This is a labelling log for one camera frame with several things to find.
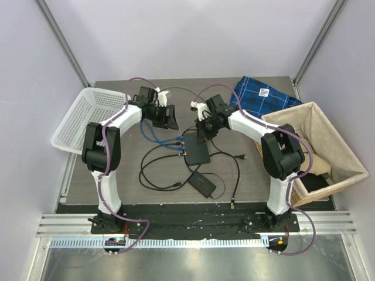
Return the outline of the black network switch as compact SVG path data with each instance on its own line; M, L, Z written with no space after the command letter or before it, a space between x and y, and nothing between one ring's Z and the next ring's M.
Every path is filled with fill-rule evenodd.
M188 167L210 163L210 153L207 143L197 132L183 134L185 144L185 159Z

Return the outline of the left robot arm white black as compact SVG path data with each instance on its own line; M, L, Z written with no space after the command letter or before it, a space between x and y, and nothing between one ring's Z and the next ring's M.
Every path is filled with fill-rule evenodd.
M175 106L168 103L170 96L168 90L141 87L134 98L125 97L124 105L113 116L86 126L81 158L96 182L98 209L108 214L104 226L113 234L121 232L125 225L124 218L119 215L122 202L116 176L121 161L121 137L144 119L156 128L177 131Z

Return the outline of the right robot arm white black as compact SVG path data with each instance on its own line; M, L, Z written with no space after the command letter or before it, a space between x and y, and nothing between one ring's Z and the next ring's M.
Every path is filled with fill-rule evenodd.
M192 101L190 109L197 112L195 124L202 137L210 141L222 128L242 133L261 145L263 165L270 175L265 226L280 230L291 209L291 187L298 178L304 153L291 125L276 126L245 112L241 106L228 106L219 94L206 102Z

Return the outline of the black power adapter brick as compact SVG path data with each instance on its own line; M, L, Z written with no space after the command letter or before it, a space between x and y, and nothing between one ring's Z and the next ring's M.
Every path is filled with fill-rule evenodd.
M199 172L193 172L188 183L204 198L209 198L216 189L216 185Z

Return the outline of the blue plaid cloth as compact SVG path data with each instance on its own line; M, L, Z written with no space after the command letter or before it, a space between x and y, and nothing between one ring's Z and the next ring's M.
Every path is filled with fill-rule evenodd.
M268 84L244 76L234 88L243 110L261 118L263 115L302 105L302 102L290 95L270 87Z

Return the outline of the white perforated plastic basket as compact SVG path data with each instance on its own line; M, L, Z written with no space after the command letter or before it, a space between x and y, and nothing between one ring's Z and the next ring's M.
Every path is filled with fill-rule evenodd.
M100 123L115 115L125 104L125 94L102 88L81 90L50 141L54 148L80 155L87 124Z

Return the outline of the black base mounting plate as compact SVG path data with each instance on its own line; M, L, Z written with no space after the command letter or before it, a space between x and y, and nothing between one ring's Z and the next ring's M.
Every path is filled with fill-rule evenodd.
M124 216L132 219L148 219L150 227L144 239L243 239L251 234L270 230L263 218L265 202L236 203L231 209L229 203L198 204L127 204L123 206ZM302 206L302 210L313 214L318 211L333 211L333 203L316 202ZM93 217L98 213L96 205L59 204L57 214L85 214ZM315 227L318 219L310 214ZM295 218L287 222L288 231L309 231L311 223L304 214L293 212Z

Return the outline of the beige cloth in basket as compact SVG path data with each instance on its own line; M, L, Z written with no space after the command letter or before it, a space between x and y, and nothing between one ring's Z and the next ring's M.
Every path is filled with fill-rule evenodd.
M311 144L309 143L309 141L307 139L304 139L302 138L302 140L305 142L305 144L308 146L308 148L310 148L311 152L312 152L312 167L309 171L309 173L311 174L314 174L316 176L322 176L324 179L328 179L330 178L331 176L331 166L330 164L325 161L324 159L322 159L320 156L316 155L315 152L313 151L312 147L311 147ZM309 153L308 153L308 150L307 148L300 143L300 146L301 146L301 149L304 153L304 162L301 164L300 166L300 171L301 172L305 172L309 166L309 161L310 161L310 157L309 157Z

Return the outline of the wicker basket with beige liner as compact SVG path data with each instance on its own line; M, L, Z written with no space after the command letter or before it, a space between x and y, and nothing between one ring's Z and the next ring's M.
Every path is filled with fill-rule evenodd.
M291 202L305 205L343 191L369 176L338 131L315 102L272 112L261 117L263 121L290 124L295 132L312 149L313 165L309 175L321 176L328 186L307 184L307 176L296 179Z

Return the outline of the aluminium frame rail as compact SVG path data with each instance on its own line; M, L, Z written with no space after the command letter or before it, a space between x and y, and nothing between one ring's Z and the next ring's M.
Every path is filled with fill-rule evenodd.
M195 220L181 214L162 214L151 219L149 229L140 222L128 222L119 230L107 230L91 222L92 214L43 215L38 238L50 238L56 248L243 248L268 246L299 235L352 235L356 233L347 211L296 213L286 226L271 230L258 213L200 214Z

